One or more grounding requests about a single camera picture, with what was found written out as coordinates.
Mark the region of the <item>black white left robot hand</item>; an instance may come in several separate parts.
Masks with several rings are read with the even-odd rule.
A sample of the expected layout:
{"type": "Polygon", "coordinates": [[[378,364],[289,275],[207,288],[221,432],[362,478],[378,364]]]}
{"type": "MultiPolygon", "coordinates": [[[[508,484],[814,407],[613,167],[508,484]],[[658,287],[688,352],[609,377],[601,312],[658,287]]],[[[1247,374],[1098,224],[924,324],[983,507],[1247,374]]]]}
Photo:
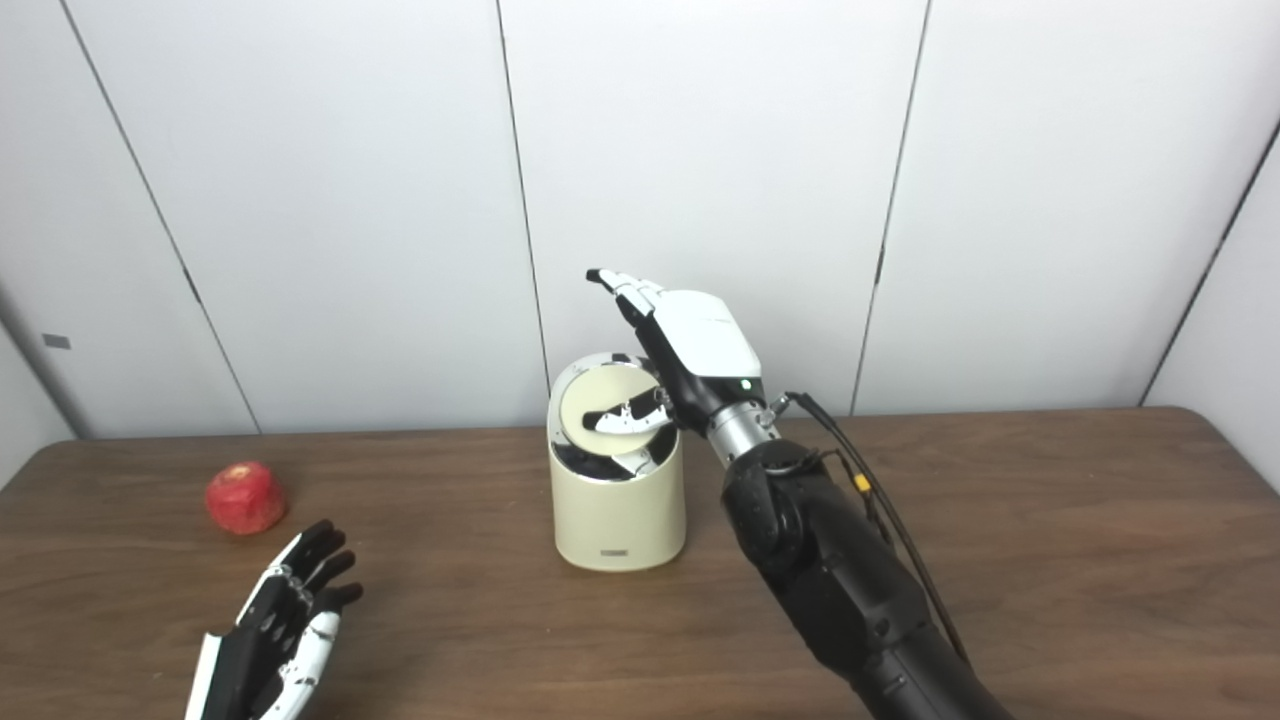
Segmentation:
{"type": "Polygon", "coordinates": [[[224,634],[200,647],[187,719],[297,719],[330,659],[358,583],[335,579],[356,561],[346,533],[324,519],[268,565],[224,634]]]}

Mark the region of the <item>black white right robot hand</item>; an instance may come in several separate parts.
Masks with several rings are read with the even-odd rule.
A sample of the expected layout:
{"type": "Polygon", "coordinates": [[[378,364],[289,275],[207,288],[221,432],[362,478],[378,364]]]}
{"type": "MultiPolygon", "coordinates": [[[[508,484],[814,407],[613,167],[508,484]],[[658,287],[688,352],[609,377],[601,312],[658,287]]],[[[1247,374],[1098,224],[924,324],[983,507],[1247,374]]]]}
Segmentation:
{"type": "Polygon", "coordinates": [[[705,438],[719,411],[764,405],[760,359],[723,300],[603,268],[589,269],[585,278],[611,292],[659,383],[607,410],[585,413],[585,428],[627,436],[676,424],[705,438]]]}

